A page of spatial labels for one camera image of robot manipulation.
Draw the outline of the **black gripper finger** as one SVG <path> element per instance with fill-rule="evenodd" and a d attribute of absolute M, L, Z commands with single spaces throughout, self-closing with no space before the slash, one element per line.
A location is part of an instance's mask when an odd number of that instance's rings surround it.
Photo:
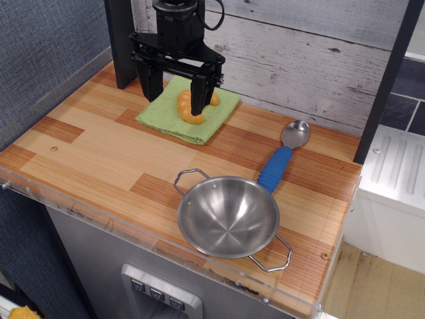
<path fill-rule="evenodd" d="M 163 92 L 163 71 L 157 66 L 157 61 L 137 53 L 135 68 L 141 84 L 143 95 L 153 102 Z"/>
<path fill-rule="evenodd" d="M 191 80 L 191 114 L 202 114 L 206 105 L 210 104 L 214 86 L 216 84 L 213 74 L 196 74 Z"/>

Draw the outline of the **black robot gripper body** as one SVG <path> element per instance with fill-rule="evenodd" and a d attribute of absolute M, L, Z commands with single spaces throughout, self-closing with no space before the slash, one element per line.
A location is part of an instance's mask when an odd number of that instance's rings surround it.
<path fill-rule="evenodd" d="M 153 1 L 156 33 L 134 31 L 132 60 L 137 53 L 155 59 L 164 72 L 192 78 L 213 74 L 216 87 L 223 82 L 224 57 L 204 43 L 205 31 L 215 31 L 224 22 L 224 12 L 215 26 L 205 21 L 204 1 Z"/>

